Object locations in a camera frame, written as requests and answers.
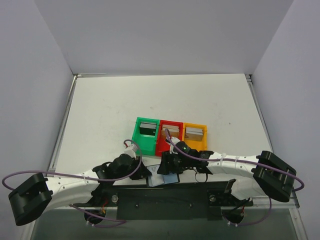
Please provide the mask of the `black card holder wallet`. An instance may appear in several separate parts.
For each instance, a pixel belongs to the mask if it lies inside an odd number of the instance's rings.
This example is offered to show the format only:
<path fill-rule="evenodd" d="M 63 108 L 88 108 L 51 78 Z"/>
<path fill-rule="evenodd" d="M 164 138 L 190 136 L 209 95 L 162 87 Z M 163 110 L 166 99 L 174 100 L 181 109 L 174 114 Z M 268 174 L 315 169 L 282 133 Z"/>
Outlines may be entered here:
<path fill-rule="evenodd" d="M 177 173 L 170 173 L 168 175 L 158 174 L 157 171 L 160 165 L 150 165 L 147 166 L 147 170 L 151 173 L 146 179 L 146 184 L 148 187 L 154 188 L 161 185 L 170 185 L 180 182 L 179 175 Z"/>

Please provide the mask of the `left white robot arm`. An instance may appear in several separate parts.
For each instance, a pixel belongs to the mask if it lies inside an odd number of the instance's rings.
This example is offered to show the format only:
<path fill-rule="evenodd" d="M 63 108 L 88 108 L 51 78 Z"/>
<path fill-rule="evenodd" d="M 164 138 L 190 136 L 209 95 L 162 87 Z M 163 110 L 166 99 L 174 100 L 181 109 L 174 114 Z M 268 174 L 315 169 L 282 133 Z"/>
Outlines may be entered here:
<path fill-rule="evenodd" d="M 101 189 L 126 178 L 135 181 L 150 175 L 140 156 L 123 153 L 112 162 L 75 175 L 54 172 L 49 177 L 37 172 L 12 189 L 8 199 L 15 224 L 23 226 L 59 207 L 86 203 L 97 206 L 103 200 Z"/>

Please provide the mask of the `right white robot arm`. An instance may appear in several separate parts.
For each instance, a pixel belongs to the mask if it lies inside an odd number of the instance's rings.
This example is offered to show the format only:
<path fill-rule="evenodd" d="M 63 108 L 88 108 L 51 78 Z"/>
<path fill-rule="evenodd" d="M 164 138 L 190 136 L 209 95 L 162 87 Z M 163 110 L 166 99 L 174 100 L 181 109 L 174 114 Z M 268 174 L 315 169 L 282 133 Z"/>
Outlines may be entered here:
<path fill-rule="evenodd" d="M 171 144 L 162 153 L 160 175 L 182 174 L 196 170 L 205 175 L 240 176 L 227 184 L 224 201 L 230 205 L 251 197 L 267 196 L 278 202 L 290 200 L 296 170 L 273 152 L 262 151 L 259 155 L 233 156 L 210 150 L 190 148 L 184 141 Z"/>

